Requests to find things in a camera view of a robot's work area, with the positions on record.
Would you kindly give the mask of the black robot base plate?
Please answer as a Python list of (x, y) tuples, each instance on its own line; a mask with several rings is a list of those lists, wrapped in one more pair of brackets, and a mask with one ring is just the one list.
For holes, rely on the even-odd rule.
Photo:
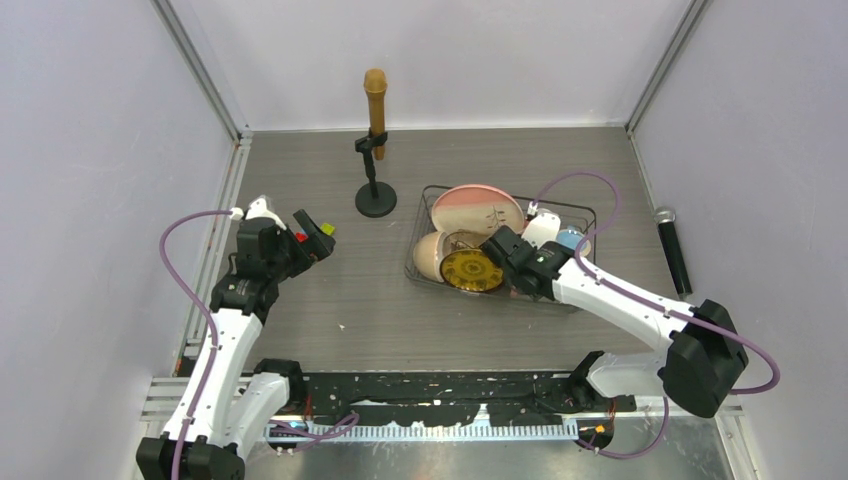
[(284, 409), (327, 426), (350, 414), (369, 427), (466, 426), (481, 412), (493, 426), (543, 426), (566, 414), (633, 412), (636, 401), (605, 398), (569, 372), (313, 372), (295, 380)]

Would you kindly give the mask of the blue mug yellow inside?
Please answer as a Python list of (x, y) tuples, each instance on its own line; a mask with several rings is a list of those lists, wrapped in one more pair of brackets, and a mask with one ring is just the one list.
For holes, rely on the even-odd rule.
[[(560, 230), (555, 238), (555, 241), (566, 248), (577, 251), (577, 247), (584, 238), (584, 233), (574, 225), (567, 225), (563, 230)], [(587, 240), (583, 243), (580, 250), (582, 257), (587, 257), (592, 251), (592, 243)]]

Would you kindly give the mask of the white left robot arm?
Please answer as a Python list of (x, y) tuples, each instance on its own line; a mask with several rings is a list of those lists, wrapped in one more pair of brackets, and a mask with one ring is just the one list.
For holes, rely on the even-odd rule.
[(307, 398), (300, 366), (263, 360), (242, 396), (247, 356), (279, 296), (281, 282), (329, 257), (334, 238), (305, 210), (290, 229), (265, 207), (233, 209), (236, 249), (209, 302), (185, 291), (207, 322), (207, 335), (178, 406), (156, 438), (144, 437), (136, 463), (145, 479), (242, 479), (246, 459), (278, 411), (298, 412)]

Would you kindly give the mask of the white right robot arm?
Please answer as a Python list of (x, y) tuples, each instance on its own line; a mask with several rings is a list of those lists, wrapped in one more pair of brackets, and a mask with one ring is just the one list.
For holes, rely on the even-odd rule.
[(584, 410), (621, 395), (664, 395), (692, 415), (711, 418), (749, 363), (729, 311), (717, 302), (693, 306), (654, 295), (571, 248), (555, 241), (534, 246), (507, 226), (481, 249), (519, 292), (592, 313), (651, 348), (649, 354), (595, 355), (570, 385)]

